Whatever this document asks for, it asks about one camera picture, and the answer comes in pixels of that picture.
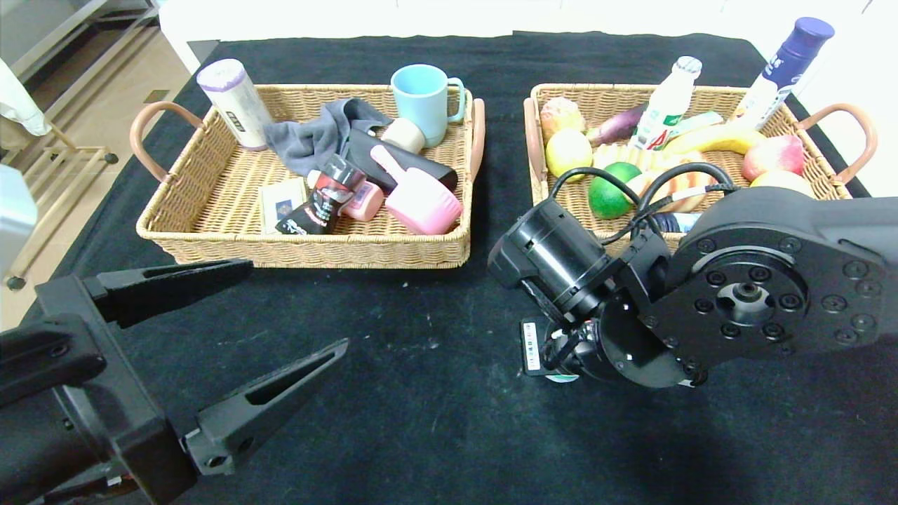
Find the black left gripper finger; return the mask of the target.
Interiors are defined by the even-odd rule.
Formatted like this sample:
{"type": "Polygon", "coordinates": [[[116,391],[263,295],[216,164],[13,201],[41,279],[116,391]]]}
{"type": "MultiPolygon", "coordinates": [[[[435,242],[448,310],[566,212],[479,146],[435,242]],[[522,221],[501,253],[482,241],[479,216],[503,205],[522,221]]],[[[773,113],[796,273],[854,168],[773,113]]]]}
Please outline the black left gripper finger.
{"type": "Polygon", "coordinates": [[[245,259],[185,263],[100,273],[83,284],[104,320],[128,328],[227,290],[253,269],[245,259]]]}
{"type": "Polygon", "coordinates": [[[238,387],[199,410],[182,438],[202,476],[234,474],[330,379],[349,349],[340,339],[238,387]]]}

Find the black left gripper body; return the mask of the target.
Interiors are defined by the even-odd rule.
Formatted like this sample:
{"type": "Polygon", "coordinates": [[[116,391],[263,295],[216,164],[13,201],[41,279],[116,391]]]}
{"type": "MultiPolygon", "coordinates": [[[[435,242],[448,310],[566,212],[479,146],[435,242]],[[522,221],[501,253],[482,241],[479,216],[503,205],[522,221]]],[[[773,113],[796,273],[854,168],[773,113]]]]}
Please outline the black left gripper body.
{"type": "Polygon", "coordinates": [[[35,290],[42,315],[2,333],[2,502],[47,497],[107,467],[171,503],[198,474],[76,277],[35,290]]]}

